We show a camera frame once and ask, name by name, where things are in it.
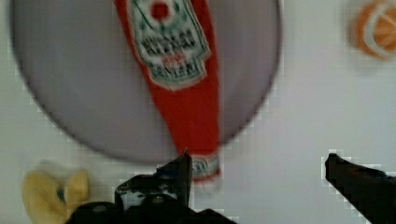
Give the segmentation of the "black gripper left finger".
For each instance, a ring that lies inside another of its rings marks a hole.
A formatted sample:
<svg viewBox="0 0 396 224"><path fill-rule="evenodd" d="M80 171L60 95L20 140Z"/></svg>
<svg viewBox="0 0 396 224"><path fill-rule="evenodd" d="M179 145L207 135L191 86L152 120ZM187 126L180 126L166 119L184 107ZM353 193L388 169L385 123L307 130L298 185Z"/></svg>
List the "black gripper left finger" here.
<svg viewBox="0 0 396 224"><path fill-rule="evenodd" d="M237 224L212 210L189 208L191 183L205 187L219 174L219 156L184 151L152 175L136 175L119 185L114 201L85 203L65 224Z"/></svg>

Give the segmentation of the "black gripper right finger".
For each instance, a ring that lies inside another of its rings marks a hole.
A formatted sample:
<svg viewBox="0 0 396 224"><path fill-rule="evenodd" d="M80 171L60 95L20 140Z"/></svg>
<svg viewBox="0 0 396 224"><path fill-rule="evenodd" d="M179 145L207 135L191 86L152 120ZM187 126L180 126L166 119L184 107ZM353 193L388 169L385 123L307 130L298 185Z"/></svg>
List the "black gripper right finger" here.
<svg viewBox="0 0 396 224"><path fill-rule="evenodd" d="M330 153L325 178L371 224L395 224L396 182L385 172Z"/></svg>

